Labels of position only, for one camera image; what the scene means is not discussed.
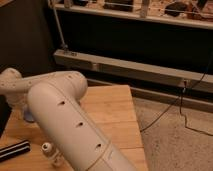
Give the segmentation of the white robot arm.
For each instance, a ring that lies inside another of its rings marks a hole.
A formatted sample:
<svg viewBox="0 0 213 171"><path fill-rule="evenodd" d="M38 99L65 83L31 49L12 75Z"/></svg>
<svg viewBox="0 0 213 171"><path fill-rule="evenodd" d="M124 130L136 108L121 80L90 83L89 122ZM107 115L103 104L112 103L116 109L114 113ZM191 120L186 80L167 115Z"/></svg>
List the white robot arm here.
<svg viewBox="0 0 213 171"><path fill-rule="evenodd" d="M75 171L137 171L80 107L87 80L77 71L23 77L14 68L0 73L0 95L10 105L24 94L36 123Z"/></svg>

